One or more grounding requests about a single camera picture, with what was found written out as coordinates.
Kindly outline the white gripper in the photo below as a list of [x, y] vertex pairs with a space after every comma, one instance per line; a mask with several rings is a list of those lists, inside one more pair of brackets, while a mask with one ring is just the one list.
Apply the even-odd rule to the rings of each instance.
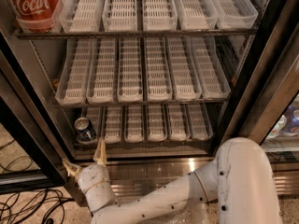
[[78, 186], [85, 195], [90, 210], [97, 212], [108, 205], [112, 205], [117, 200], [105, 166], [107, 164], [107, 152], [104, 140], [98, 142], [93, 160], [96, 163], [83, 169], [67, 159], [63, 159], [62, 163], [68, 175], [78, 181]]

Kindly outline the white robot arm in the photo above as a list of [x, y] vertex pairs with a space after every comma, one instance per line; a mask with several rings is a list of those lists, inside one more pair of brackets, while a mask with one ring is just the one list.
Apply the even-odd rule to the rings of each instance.
[[138, 224], [214, 200], [220, 224], [283, 224], [270, 161], [248, 138], [227, 140], [206, 165], [130, 203], [119, 203], [112, 190], [103, 141], [89, 166], [63, 164], [86, 197], [91, 224]]

